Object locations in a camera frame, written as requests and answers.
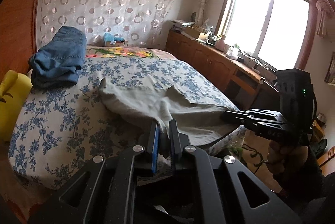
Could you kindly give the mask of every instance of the yellow pillow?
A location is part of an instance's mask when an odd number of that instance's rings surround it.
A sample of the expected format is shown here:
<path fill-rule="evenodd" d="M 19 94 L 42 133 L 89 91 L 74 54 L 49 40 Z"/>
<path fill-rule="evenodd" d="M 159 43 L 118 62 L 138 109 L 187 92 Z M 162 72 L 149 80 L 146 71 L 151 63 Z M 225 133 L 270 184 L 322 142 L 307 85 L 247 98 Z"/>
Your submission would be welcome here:
<path fill-rule="evenodd" d="M 0 139 L 10 141 L 16 120 L 31 90 L 29 77 L 9 70 L 0 84 Z"/>

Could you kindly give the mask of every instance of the wooden headboard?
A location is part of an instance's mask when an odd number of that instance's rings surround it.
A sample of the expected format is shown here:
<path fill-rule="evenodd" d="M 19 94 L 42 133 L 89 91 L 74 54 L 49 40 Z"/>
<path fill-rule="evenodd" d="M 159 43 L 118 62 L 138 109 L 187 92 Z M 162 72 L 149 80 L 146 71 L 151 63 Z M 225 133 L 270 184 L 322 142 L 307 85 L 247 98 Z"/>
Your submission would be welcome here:
<path fill-rule="evenodd" d="M 0 3 L 0 82 L 8 70 L 27 73 L 28 59 L 36 52 L 37 0 Z"/>

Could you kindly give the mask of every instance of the blue floral bedspread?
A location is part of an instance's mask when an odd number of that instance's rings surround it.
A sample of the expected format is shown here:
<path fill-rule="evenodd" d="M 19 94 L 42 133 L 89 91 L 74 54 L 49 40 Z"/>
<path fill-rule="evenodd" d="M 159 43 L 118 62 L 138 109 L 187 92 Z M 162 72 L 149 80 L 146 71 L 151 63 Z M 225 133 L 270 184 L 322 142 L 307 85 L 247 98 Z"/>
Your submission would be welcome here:
<path fill-rule="evenodd" d="M 109 112 L 101 102 L 98 86 L 104 77 L 121 86 L 150 83 L 168 88 L 179 84 L 190 101 L 236 108 L 183 61 L 88 58 L 77 85 L 31 90 L 10 142 L 8 157 L 15 172 L 48 188 L 58 189 L 95 155 L 111 157 L 137 143 L 143 132 Z M 244 133 L 239 128 L 227 136 L 225 145 L 241 132 Z M 162 167 L 164 164 L 165 159 L 159 162 L 159 170 L 169 172 L 168 167 Z"/>

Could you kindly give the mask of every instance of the wooden desk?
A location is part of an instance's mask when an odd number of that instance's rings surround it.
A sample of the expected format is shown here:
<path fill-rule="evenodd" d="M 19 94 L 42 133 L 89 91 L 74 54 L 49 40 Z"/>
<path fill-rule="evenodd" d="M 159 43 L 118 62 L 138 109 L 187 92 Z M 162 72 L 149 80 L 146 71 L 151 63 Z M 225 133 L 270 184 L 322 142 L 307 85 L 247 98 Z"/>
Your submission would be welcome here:
<path fill-rule="evenodd" d="M 196 42 L 182 34 L 170 31 L 165 50 L 189 63 L 229 99 L 233 100 L 239 87 L 246 91 L 249 96 L 241 106 L 244 110 L 252 106 L 262 87 L 267 88 L 269 92 L 277 93 L 276 89 L 265 87 L 268 84 L 260 84 L 261 76 L 246 65 L 227 58 L 223 52 L 214 47 Z"/>

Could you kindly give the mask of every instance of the denim fabric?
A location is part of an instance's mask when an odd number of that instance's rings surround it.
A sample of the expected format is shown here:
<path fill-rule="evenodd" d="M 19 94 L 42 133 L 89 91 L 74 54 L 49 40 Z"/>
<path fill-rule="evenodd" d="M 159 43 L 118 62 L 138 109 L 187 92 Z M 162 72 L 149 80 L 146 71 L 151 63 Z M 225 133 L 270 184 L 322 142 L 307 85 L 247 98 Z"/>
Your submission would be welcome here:
<path fill-rule="evenodd" d="M 85 52 L 85 34 L 74 27 L 62 26 L 51 42 L 29 59 L 33 86 L 69 87 L 77 84 Z"/>

